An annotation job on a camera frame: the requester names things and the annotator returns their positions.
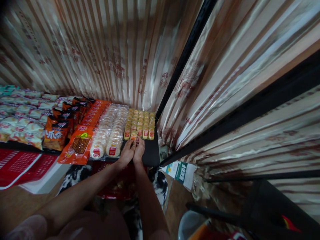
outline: spicy strip snack package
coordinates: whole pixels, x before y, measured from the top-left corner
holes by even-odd
[[[45,135],[43,147],[62,151],[68,134],[68,121],[55,119],[54,116],[48,116],[45,126]]]
[[[60,154],[58,163],[85,165],[89,158],[94,129],[96,130],[93,126],[79,125]]]

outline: red packaging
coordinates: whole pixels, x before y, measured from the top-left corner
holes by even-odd
[[[100,172],[111,162],[94,161],[92,164],[92,175]],[[134,196],[136,191],[136,176],[133,164],[127,165],[109,184],[107,184],[98,195],[103,199],[127,200]]]

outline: black shelf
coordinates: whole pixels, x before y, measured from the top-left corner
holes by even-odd
[[[15,142],[15,141],[9,141],[7,143],[0,142],[0,148],[18,150],[23,152],[43,153],[43,154],[50,154],[50,155],[56,155],[56,156],[59,156],[61,154],[61,151],[56,151],[56,150],[47,149],[47,148],[44,148],[43,151],[41,151],[40,149],[33,147],[31,145],[27,145],[27,144]]]
[[[123,141],[121,151],[127,141]],[[103,162],[115,162],[119,159],[104,155],[100,159],[94,159],[89,157],[88,161],[103,161]],[[154,140],[145,140],[145,151],[142,157],[142,162],[145,167],[157,167],[160,163],[159,144],[158,144],[158,131],[157,127],[154,128]]]

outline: striped curtain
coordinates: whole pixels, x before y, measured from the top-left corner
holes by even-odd
[[[320,2],[218,1],[159,121],[181,149],[320,49]],[[204,178],[320,169],[320,86],[185,156],[196,200],[239,213],[248,183]],[[320,222],[320,180],[271,181]]]
[[[201,5],[10,1],[0,34],[0,84],[155,111]]]

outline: red plastic tray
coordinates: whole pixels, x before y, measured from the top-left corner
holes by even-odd
[[[0,187],[37,181],[44,176],[56,159],[57,156],[47,154],[0,149]],[[31,168],[20,176],[35,160]]]

